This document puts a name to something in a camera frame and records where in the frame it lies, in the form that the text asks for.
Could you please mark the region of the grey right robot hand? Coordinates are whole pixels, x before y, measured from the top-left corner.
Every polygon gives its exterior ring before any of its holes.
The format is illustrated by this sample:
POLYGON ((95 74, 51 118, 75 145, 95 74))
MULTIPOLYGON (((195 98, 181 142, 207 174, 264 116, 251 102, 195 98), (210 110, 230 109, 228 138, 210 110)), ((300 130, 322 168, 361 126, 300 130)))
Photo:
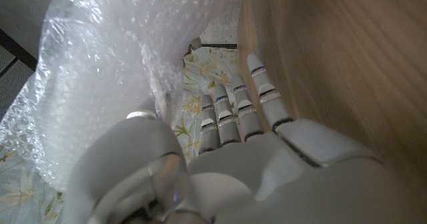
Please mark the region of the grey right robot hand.
POLYGON ((192 51, 195 51, 201 47, 202 47, 201 39, 200 39, 200 37, 197 37, 191 41, 190 46, 189 46, 189 53, 191 53, 192 51))

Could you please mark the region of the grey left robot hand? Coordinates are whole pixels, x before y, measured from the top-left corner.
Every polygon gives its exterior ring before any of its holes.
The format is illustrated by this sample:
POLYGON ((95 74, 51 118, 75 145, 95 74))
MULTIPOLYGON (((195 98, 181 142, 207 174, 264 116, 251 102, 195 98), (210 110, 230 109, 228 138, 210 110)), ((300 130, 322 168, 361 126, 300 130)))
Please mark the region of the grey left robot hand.
POLYGON ((65 194, 66 223, 425 223, 398 174, 359 142, 293 119, 265 65, 248 69, 268 121, 248 89, 218 86, 201 100, 199 155, 186 161, 148 99, 79 158, 65 194))

